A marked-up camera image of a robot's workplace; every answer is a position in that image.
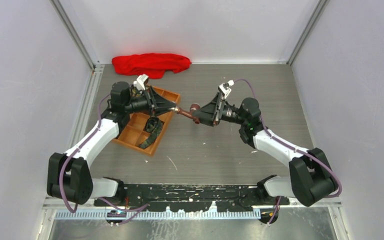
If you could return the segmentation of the brown water faucet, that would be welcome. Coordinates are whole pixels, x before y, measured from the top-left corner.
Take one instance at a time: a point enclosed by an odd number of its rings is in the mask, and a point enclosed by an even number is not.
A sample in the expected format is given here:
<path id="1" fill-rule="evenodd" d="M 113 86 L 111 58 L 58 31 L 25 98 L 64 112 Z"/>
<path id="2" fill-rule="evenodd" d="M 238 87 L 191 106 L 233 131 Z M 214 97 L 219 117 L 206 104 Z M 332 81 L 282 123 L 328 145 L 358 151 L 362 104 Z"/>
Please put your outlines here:
<path id="1" fill-rule="evenodd" d="M 198 103 L 192 103 L 188 111 L 182 109 L 181 107 L 178 107 L 176 113 L 178 115 L 182 115 L 186 118 L 191 119 L 195 124 L 200 124 L 200 119 L 194 116 L 194 112 L 199 110 L 200 108 L 201 106 Z"/>

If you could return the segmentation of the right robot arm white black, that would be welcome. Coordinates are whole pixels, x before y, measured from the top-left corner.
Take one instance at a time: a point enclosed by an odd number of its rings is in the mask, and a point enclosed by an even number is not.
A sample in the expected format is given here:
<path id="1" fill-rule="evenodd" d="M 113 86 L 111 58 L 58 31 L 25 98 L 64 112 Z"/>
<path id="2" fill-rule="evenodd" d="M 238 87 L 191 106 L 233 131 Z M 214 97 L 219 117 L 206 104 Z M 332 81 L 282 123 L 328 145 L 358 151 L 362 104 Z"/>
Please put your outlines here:
<path id="1" fill-rule="evenodd" d="M 215 127 L 220 121 L 238 124 L 242 141 L 257 151 L 267 153 L 288 168 L 288 176 L 270 175 L 257 183 L 257 198 L 271 205 L 277 197 L 296 198 L 310 207 L 324 198 L 340 193 L 341 186 L 325 153 L 319 148 L 307 149 L 276 135 L 261 120 L 259 102 L 245 98 L 236 107 L 220 93 L 206 105 L 190 106 L 195 122 Z"/>

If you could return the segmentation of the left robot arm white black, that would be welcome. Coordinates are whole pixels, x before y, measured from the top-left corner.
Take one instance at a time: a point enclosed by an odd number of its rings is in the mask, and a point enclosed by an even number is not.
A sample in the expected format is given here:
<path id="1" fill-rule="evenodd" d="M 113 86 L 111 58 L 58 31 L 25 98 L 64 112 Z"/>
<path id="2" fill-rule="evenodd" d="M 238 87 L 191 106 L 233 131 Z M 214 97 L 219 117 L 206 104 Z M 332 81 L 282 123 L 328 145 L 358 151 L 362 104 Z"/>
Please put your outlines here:
<path id="1" fill-rule="evenodd" d="M 67 204 L 85 204 L 103 198 L 121 206 L 127 196 L 124 182 L 111 177 L 93 178 L 93 161 L 113 139 L 122 134 L 134 113 L 158 117 L 174 110 L 174 100 L 165 98 L 150 85 L 138 89 L 139 83 L 119 81 L 105 97 L 107 107 L 96 124 L 77 144 L 63 153 L 53 153 L 48 161 L 46 192 Z"/>

